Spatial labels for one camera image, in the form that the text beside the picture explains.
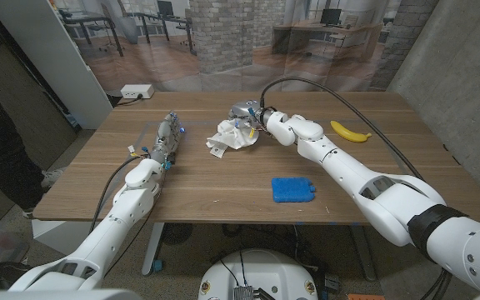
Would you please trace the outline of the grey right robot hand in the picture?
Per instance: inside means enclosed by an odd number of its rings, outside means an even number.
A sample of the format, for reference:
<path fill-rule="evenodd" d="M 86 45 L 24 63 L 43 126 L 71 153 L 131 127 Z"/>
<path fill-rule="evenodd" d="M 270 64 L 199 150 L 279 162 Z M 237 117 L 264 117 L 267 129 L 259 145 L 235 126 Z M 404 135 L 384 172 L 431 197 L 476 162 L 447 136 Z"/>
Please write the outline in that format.
<path fill-rule="evenodd" d="M 238 125 L 249 125 L 254 129 L 264 130 L 269 117 L 276 111 L 273 107 L 264 107 L 256 100 L 245 100 L 235 103 L 228 113 L 228 119 Z"/>

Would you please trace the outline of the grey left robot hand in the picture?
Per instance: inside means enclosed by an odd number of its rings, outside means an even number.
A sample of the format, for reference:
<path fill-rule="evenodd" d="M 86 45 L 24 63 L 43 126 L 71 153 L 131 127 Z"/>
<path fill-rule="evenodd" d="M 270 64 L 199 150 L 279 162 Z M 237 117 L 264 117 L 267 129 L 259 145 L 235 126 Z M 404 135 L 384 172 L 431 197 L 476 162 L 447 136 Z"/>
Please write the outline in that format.
<path fill-rule="evenodd" d="M 159 163 L 176 162 L 177 149 L 185 129 L 180 123 L 178 115 L 170 111 L 158 124 L 155 143 L 150 152 L 150 158 Z"/>

